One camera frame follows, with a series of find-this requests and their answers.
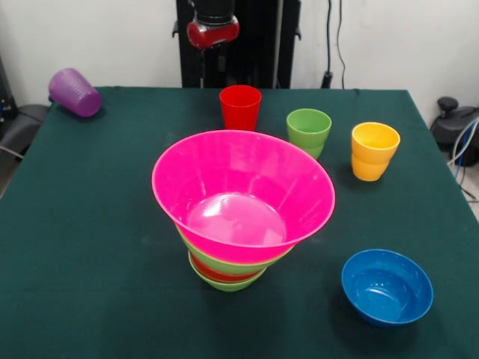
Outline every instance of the stacked bowls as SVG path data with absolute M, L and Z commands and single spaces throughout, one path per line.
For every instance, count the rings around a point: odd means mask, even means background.
M 324 226 L 335 206 L 332 181 L 316 160 L 257 132 L 184 138 L 159 157 L 152 186 L 195 272 L 227 292 L 257 280 Z

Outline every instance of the table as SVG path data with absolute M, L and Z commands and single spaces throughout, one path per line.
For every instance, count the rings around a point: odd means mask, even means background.
M 479 226 L 406 91 L 265 90 L 257 130 L 286 136 L 296 108 L 333 119 L 320 162 L 337 191 L 331 221 L 248 289 L 216 291 L 150 189 L 160 153 L 222 127 L 219 90 L 100 88 L 78 120 L 54 105 L 0 201 L 2 358 L 479 358 Z M 350 131 L 378 120 L 402 135 L 378 182 L 350 170 Z M 424 268 L 430 312 L 371 327 L 342 291 L 365 248 Z

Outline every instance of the blue bowl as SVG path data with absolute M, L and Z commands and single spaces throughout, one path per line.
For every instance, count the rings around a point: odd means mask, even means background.
M 341 282 L 359 315 L 380 327 L 412 323 L 433 303 L 433 286 L 426 273 L 393 251 L 356 253 L 344 265 Z

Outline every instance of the green bowl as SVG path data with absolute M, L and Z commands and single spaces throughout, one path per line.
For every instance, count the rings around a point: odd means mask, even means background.
M 250 274 L 254 273 L 255 271 L 261 271 L 263 269 L 268 268 L 274 262 L 277 262 L 282 257 L 284 257 L 292 248 L 288 249 L 284 252 L 281 256 L 273 258 L 267 262 L 255 263 L 255 264 L 236 264 L 236 263 L 229 263 L 224 262 L 222 260 L 217 260 L 205 254 L 204 252 L 197 249 L 194 245 L 192 245 L 188 239 L 181 233 L 180 228 L 178 228 L 178 233 L 181 235 L 183 242 L 185 242 L 186 247 L 188 247 L 189 251 L 193 253 L 193 255 L 198 258 L 201 262 L 206 264 L 208 267 L 220 271 L 221 273 L 225 274 Z
M 260 273 L 256 274 L 254 277 L 245 280 L 244 282 L 238 282 L 238 283 L 220 283 L 220 282 L 215 282 L 214 280 L 211 280 L 209 278 L 206 278 L 203 276 L 195 267 L 195 264 L 192 261 L 192 254 L 188 252 L 188 260 L 190 266 L 193 268 L 195 273 L 205 282 L 207 282 L 209 285 L 211 285 L 213 288 L 222 290 L 223 292 L 237 292 L 241 289 L 245 289 L 247 286 L 249 286 L 251 283 L 253 283 L 255 280 L 257 280 L 261 275 L 266 271 L 266 268 L 263 269 Z

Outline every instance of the pink bowl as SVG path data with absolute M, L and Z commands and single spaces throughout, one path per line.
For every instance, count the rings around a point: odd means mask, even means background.
M 280 256 L 324 226 L 335 207 L 332 181 L 316 160 L 257 132 L 184 138 L 159 157 L 152 186 L 195 247 L 230 263 Z

